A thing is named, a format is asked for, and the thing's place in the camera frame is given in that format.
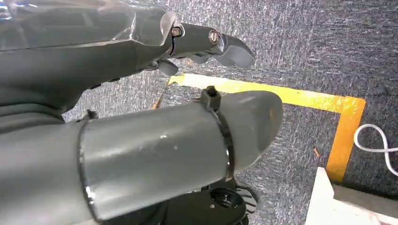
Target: gray carpet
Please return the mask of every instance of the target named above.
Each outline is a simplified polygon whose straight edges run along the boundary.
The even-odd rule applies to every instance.
[[[160,0],[185,23],[212,26],[243,39],[256,54],[251,69],[176,61],[182,72],[365,98],[361,123],[380,126],[390,146],[398,146],[398,2],[328,0]],[[150,109],[167,77],[146,72],[87,91],[65,114],[80,118],[91,108],[107,117]],[[199,90],[170,86],[161,107],[187,102]],[[339,115],[284,106],[284,121],[264,156],[237,180],[250,185],[261,202],[251,224],[301,225],[317,166],[325,166]],[[382,147],[364,131],[360,141]],[[322,157],[316,158],[317,147]],[[398,168],[398,154],[391,154]],[[354,148],[343,185],[398,198],[398,178],[383,154]]]

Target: white cable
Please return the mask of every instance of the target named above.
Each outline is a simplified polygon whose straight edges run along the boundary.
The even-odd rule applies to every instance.
[[[359,135],[359,133],[360,133],[361,130],[363,130],[364,128],[370,128],[370,127],[376,129],[376,130],[380,133],[380,136],[381,136],[382,139],[383,139],[383,147],[384,147],[384,149],[368,149],[368,148],[365,148],[365,147],[363,147],[362,145],[359,144],[359,142],[358,142],[358,135]],[[389,152],[398,151],[398,148],[393,148],[393,149],[389,149],[389,148],[388,148],[387,138],[386,138],[384,132],[380,129],[380,127],[378,127],[378,126],[376,126],[376,125],[373,125],[373,124],[364,124],[364,125],[360,126],[360,127],[355,131],[355,134],[354,134],[354,143],[355,143],[355,145],[356,145],[359,149],[362,149],[362,150],[364,150],[364,151],[370,151],[370,152],[384,152],[384,156],[385,156],[387,168],[391,171],[391,173],[393,173],[394,175],[398,176],[398,172],[395,171],[395,170],[392,168],[392,166],[391,166],[390,156],[389,156],[389,154],[388,154]]]

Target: robotic arm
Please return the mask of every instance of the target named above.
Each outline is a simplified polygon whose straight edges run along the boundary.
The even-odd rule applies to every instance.
[[[247,223],[250,193],[239,194],[233,174],[275,137],[277,95],[221,97],[209,87],[182,106],[69,123],[61,116],[104,82],[175,74],[171,58],[248,67],[253,54],[242,41],[137,1],[2,4],[0,224]],[[130,25],[111,32],[120,21]]]

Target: gray cylindrical tube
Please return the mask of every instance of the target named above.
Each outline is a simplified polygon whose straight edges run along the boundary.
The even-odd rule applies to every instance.
[[[92,120],[81,147],[100,220],[218,181],[227,170],[215,118],[197,103]]]
[[[266,91],[222,97],[238,171],[255,162],[282,121],[280,98]],[[199,103],[92,120],[81,138],[83,177],[99,220],[165,201],[225,178],[226,146]]]

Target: black mount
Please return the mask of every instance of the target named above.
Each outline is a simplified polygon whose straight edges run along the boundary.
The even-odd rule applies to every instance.
[[[256,200],[234,178],[105,221],[104,225],[248,225]]]

